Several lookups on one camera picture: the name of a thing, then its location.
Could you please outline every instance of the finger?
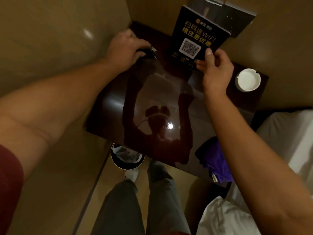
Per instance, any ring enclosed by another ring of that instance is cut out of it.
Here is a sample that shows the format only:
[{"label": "finger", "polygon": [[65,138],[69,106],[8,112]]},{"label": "finger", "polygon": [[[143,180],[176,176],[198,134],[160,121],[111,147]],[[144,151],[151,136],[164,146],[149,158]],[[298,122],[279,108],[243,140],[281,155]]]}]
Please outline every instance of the finger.
[{"label": "finger", "polygon": [[131,29],[127,29],[123,32],[121,32],[122,34],[126,35],[126,36],[129,36],[129,37],[135,37],[136,38],[136,35],[135,33],[131,30]]},{"label": "finger", "polygon": [[134,55],[134,58],[133,58],[133,64],[135,64],[135,62],[137,62],[137,60],[140,58],[140,57],[143,57],[145,56],[146,53],[142,52],[142,51],[138,51],[138,52],[135,52],[135,55]]},{"label": "finger", "polygon": [[215,51],[214,55],[217,58],[219,58],[220,65],[231,63],[227,53],[224,50],[221,50],[220,48],[217,51]]},{"label": "finger", "polygon": [[150,47],[151,44],[148,41],[144,40],[144,39],[137,39],[136,38],[134,40],[134,46],[135,46],[136,49],[139,49],[139,48],[143,48],[143,47]]},{"label": "finger", "polygon": [[203,73],[206,72],[206,67],[204,67],[204,66],[202,66],[202,65],[198,65],[198,64],[197,64],[197,69],[198,69],[200,72],[203,72]]},{"label": "finger", "polygon": [[200,66],[203,66],[203,67],[206,66],[205,62],[203,60],[199,60],[199,59],[196,61],[196,64],[200,65]]},{"label": "finger", "polygon": [[210,48],[205,51],[205,63],[207,67],[215,67],[215,57]]}]

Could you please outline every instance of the person's left hand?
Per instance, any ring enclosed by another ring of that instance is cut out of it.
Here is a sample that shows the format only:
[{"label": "person's left hand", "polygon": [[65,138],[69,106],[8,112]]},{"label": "person's left hand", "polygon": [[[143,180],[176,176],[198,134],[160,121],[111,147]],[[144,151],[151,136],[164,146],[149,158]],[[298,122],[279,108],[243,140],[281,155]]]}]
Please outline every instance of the person's left hand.
[{"label": "person's left hand", "polygon": [[116,68],[118,73],[129,69],[140,57],[146,54],[137,51],[139,48],[150,47],[151,44],[144,40],[138,39],[130,29],[119,32],[109,45],[105,61]]}]

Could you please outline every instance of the white ashtray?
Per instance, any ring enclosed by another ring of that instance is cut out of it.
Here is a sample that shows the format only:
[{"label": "white ashtray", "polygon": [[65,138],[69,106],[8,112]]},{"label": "white ashtray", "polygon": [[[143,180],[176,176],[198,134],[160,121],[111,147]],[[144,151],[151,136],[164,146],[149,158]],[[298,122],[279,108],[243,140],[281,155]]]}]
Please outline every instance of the white ashtray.
[{"label": "white ashtray", "polygon": [[260,74],[256,73],[256,70],[251,68],[242,70],[235,79],[236,87],[242,92],[253,91],[260,86],[260,83]]}]

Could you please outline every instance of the gray pants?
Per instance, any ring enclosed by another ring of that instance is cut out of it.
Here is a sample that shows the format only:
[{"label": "gray pants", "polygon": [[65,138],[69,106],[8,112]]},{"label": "gray pants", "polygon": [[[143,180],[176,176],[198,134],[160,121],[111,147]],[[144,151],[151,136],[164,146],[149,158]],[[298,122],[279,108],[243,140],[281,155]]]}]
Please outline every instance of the gray pants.
[{"label": "gray pants", "polygon": [[[147,235],[179,231],[190,234],[180,205],[174,179],[161,162],[152,160],[148,169],[149,207]],[[107,194],[94,224],[92,235],[143,235],[145,229],[131,180],[115,185]]]}]

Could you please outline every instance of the fingernail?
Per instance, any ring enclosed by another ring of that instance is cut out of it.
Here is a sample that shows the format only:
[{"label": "fingernail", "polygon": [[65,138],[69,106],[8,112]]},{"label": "fingernail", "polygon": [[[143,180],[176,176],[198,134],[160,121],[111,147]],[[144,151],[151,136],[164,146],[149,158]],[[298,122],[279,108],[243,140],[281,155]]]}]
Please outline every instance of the fingernail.
[{"label": "fingernail", "polygon": [[212,50],[210,48],[207,48],[205,51],[205,55],[211,55],[211,54],[213,54]]}]

